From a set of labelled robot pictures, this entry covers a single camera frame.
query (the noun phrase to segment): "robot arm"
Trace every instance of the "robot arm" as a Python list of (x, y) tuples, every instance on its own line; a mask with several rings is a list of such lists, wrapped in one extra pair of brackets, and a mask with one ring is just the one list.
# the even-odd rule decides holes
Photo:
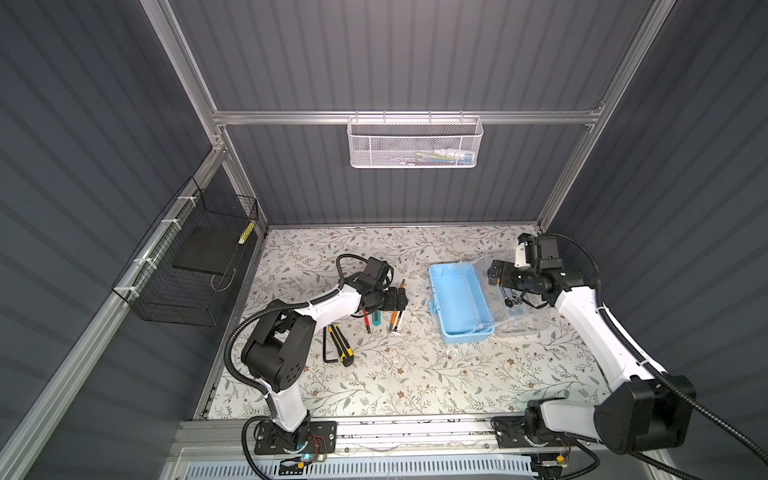
[[(639, 363), (611, 331), (607, 321), (647, 359), (657, 371), (665, 369), (652, 360), (616, 318), (597, 305), (595, 291), (580, 272), (566, 270), (553, 237), (522, 235), (514, 263), (494, 260), (488, 269), (491, 285), (537, 293), (574, 326), (602, 368), (611, 395), (600, 405), (566, 399), (540, 399), (528, 403), (525, 434), (546, 439), (553, 432), (566, 432), (599, 439), (611, 451), (624, 454), (682, 445), (691, 414), (680, 400)], [(684, 376), (668, 379), (695, 397)]]
[[(260, 315), (240, 356), (256, 383), (253, 386), (264, 394), (272, 421), (287, 449), (303, 445), (309, 431), (310, 414), (296, 381), (306, 365), (313, 335), (363, 308), (403, 310), (408, 302), (404, 289), (389, 287), (393, 268), (386, 261), (341, 256), (336, 261), (339, 275), (339, 260), (343, 257), (365, 261), (366, 267), (343, 279), (339, 287), (306, 301), (304, 307), (273, 300)], [(276, 334), (285, 333), (285, 339), (276, 338)]]

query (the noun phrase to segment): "blue plastic box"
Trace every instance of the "blue plastic box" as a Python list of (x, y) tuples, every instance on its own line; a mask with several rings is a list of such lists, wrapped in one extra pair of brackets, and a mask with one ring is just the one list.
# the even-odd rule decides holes
[(494, 332), (491, 311), (470, 263), (432, 265), (429, 279), (432, 282), (429, 312), (440, 319), (443, 342), (481, 342)]

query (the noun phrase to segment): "black wire basket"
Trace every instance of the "black wire basket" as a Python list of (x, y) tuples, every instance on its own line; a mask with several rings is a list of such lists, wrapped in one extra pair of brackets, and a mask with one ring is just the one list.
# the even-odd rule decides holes
[[(149, 254), (126, 264), (124, 271), (140, 262), (135, 279), (129, 285), (116, 282), (113, 291), (143, 320), (196, 326), (226, 322), (258, 241), (251, 235), (257, 212), (255, 198), (198, 189), (174, 220), (165, 221)], [(211, 254), (215, 266), (199, 264)]]

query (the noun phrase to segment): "white mesh basket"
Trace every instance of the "white mesh basket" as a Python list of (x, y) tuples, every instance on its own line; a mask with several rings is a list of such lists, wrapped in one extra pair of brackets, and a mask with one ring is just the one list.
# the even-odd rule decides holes
[(403, 115), (350, 117), (349, 163), (354, 168), (472, 168), (477, 164), (479, 117), (431, 119)]

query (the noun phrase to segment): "gray corrugated wall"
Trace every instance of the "gray corrugated wall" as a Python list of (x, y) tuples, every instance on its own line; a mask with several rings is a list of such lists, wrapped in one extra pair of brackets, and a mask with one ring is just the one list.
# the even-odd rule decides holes
[[(647, 0), (172, 0), (221, 110), (597, 107)], [(357, 170), (335, 126), (230, 126), (269, 221), (535, 220), (579, 126), (485, 126), (472, 169)]]
[[(4, 444), (210, 144), (138, 2), (0, 2), (0, 84)], [(155, 475), (217, 334), (129, 317), (29, 478)]]
[[(766, 25), (766, 2), (679, 0), (550, 229), (597, 257), (606, 303), (635, 339), (763, 447)], [(672, 454), (703, 478), (765, 478), (695, 413)]]
[(538, 218), (581, 125), (490, 125), (474, 168), (349, 165), (346, 128), (227, 129), (270, 224), (506, 221)]
[(647, 0), (172, 0), (220, 110), (597, 106)]

